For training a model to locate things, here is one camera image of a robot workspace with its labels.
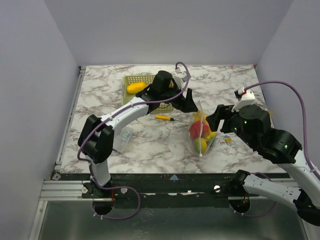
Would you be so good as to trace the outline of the yellow banana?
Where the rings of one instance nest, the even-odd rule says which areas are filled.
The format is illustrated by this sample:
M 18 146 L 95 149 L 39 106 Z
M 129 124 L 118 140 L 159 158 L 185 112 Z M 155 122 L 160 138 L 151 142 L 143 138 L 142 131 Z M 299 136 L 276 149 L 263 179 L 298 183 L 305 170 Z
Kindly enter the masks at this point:
M 205 114 L 193 113 L 193 118 L 194 122 L 189 128 L 189 135 L 193 140 L 201 137 L 206 141 L 210 141 L 216 136 L 216 133 L 211 131 Z
M 129 84 L 126 87 L 126 92 L 128 94 L 134 95 L 134 94 L 137 94 L 140 91 L 144 90 L 146 87 L 147 87 L 147 85 L 143 81 L 142 82 L 134 82 L 134 83 Z

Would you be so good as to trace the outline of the red tomato toy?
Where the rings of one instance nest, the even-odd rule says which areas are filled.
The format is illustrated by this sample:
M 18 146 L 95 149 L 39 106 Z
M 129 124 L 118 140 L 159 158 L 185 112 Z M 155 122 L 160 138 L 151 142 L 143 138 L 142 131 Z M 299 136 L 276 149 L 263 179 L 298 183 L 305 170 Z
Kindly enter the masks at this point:
M 210 127 L 203 121 L 196 121 L 189 127 L 189 136 L 192 140 L 200 137 L 204 137 L 210 130 Z

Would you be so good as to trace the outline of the clear zip top bag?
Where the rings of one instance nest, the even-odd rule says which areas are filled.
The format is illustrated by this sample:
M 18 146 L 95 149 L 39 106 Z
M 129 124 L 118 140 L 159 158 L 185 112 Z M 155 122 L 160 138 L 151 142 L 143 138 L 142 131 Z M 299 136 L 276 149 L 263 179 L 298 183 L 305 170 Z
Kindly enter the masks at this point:
M 208 116 L 202 102 L 195 103 L 198 111 L 190 115 L 188 126 L 189 147 L 193 154 L 199 158 L 206 155 L 215 144 L 217 133 L 212 131 L 206 117 Z

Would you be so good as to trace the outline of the yellow green mango toy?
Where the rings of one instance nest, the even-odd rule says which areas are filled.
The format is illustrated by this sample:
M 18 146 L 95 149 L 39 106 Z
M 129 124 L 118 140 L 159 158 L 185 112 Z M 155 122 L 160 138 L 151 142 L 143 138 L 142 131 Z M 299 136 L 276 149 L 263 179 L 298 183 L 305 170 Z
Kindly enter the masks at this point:
M 194 145 L 194 149 L 195 151 L 200 155 L 200 154 L 204 154 L 207 149 L 208 149 L 208 145 L 207 142 L 204 138 L 196 138 L 193 141 L 193 145 Z

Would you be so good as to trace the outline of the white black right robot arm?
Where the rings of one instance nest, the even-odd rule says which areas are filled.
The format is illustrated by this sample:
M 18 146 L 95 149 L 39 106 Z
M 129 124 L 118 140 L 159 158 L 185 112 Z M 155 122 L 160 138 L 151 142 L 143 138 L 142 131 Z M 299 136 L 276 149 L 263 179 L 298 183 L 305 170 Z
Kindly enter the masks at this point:
M 304 221 L 320 225 L 320 181 L 308 165 L 302 145 L 289 132 L 271 126 L 270 115 L 255 104 L 233 111 L 231 105 L 220 104 L 205 119 L 211 131 L 223 121 L 222 133 L 235 133 L 253 152 L 285 170 L 298 187 L 289 187 L 264 180 L 238 170 L 229 183 L 230 191 L 260 195 L 288 206 Z

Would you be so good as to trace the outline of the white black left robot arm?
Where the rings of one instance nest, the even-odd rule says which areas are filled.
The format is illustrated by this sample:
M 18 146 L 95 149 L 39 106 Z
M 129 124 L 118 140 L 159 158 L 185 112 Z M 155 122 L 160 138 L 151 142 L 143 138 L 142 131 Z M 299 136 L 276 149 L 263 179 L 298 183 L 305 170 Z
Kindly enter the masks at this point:
M 95 181 L 93 191 L 101 198 L 111 191 L 108 157 L 113 152 L 114 137 L 124 127 L 156 110 L 161 103 L 169 103 L 183 113 L 197 112 L 192 89 L 187 85 L 190 73 L 176 69 L 175 75 L 160 70 L 151 84 L 139 91 L 131 101 L 102 117 L 92 114 L 83 126 L 78 139 L 79 153 L 89 163 Z

